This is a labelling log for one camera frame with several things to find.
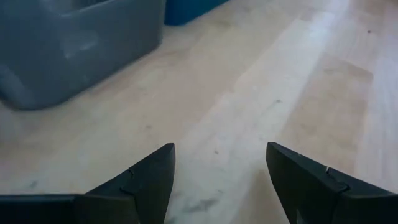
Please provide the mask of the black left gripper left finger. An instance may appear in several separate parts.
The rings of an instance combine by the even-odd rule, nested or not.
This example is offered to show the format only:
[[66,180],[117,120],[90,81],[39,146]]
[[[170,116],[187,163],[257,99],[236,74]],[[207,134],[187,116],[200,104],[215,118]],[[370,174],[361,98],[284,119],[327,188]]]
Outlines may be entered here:
[[76,198],[74,223],[163,223],[175,175],[167,143],[124,172]]

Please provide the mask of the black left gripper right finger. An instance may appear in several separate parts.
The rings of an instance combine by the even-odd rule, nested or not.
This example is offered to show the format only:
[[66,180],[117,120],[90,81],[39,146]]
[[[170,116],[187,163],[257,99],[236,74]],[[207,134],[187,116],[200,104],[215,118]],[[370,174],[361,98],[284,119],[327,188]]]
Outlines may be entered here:
[[397,223],[397,194],[324,166],[276,142],[266,162],[290,223]]

